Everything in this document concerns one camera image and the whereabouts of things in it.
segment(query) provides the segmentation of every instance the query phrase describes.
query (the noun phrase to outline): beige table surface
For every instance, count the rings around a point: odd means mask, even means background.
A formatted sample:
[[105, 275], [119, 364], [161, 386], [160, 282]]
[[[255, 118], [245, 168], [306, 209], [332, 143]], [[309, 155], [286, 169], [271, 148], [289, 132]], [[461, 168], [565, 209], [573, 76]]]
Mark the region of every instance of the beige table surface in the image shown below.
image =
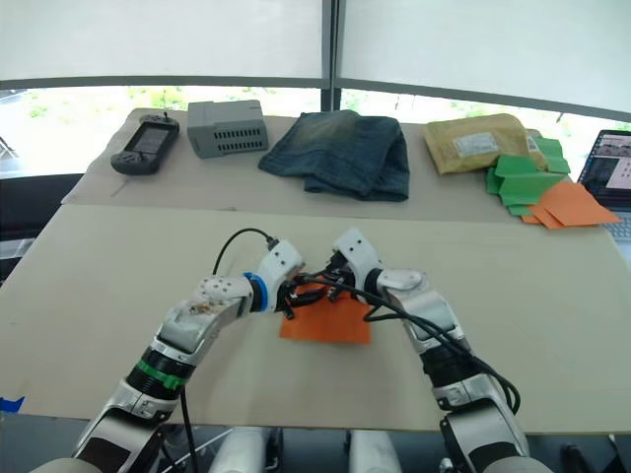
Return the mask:
[[[94, 416], [244, 226], [287, 237], [308, 269], [357, 226], [388, 266], [428, 272], [476, 352], [519, 387], [526, 431], [631, 430], [631, 279], [603, 229], [65, 205], [0, 289], [0, 394], [26, 395], [27, 414]], [[221, 272], [263, 252], [243, 236]], [[222, 332], [188, 389], [194, 422], [438, 428], [398, 322], [375, 324], [370, 346], [283, 340], [280, 322], [253, 315]]]
[[[138, 128], [138, 118], [158, 110], [136, 109], [113, 135], [103, 154], [65, 199], [65, 203], [242, 210], [276, 214], [398, 220], [518, 223], [496, 196], [485, 191], [483, 172], [448, 174], [439, 178], [422, 137], [422, 125], [403, 124], [410, 167], [410, 197], [402, 203], [361, 202], [303, 190], [303, 180], [279, 177], [258, 169], [263, 152], [228, 155], [211, 160], [195, 156], [186, 136], [186, 112], [170, 112], [180, 135], [161, 170], [148, 176], [114, 171], [109, 158], [124, 148]], [[271, 144], [295, 118], [266, 117]]]

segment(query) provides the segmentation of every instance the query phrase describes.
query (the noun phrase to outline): gray electronic box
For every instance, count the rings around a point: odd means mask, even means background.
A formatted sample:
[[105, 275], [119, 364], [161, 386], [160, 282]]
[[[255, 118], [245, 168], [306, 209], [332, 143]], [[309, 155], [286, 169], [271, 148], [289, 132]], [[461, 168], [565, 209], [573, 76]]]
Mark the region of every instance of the gray electronic box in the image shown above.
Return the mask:
[[268, 147], [259, 101], [189, 103], [186, 132], [195, 154], [202, 160]]

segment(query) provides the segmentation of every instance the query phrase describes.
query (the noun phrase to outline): robotic hand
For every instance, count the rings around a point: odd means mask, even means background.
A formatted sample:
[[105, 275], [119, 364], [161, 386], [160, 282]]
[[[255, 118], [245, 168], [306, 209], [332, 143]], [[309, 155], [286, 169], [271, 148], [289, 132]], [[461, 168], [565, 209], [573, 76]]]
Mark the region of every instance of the robotic hand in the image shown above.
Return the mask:
[[[514, 415], [519, 409], [519, 394], [515, 390], [516, 399], [511, 400], [508, 381], [471, 353], [454, 312], [430, 288], [426, 275], [384, 269], [375, 249], [357, 229], [342, 235], [333, 251], [321, 272], [325, 279], [379, 297], [409, 315], [397, 318], [403, 319], [439, 407], [449, 412], [440, 427], [455, 468], [470, 473], [549, 472], [528, 457], [526, 437]], [[375, 300], [367, 302], [378, 304]], [[504, 392], [493, 377], [502, 381]]]
[[140, 361], [82, 433], [73, 458], [47, 463], [36, 472], [149, 469], [163, 441], [160, 425], [221, 329], [251, 312], [274, 311], [281, 285], [303, 266], [296, 248], [281, 240], [255, 273], [204, 278], [189, 300], [169, 311]]

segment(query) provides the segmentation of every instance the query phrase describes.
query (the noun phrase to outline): laptop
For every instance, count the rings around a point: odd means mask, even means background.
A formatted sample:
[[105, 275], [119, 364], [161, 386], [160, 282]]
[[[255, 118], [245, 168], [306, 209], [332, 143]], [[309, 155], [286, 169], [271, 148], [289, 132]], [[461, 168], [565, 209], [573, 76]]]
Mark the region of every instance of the laptop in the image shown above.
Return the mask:
[[631, 243], [631, 131], [602, 130], [579, 177], [598, 203], [622, 219], [603, 225], [618, 243]]

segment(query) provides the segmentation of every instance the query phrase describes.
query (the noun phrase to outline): laptop screen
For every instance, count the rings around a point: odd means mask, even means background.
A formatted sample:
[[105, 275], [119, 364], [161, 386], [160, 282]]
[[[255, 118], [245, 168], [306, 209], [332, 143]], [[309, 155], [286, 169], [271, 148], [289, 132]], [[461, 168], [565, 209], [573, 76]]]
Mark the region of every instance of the laptop screen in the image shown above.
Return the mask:
[[631, 210], [631, 132], [602, 130], [579, 182], [600, 205]]

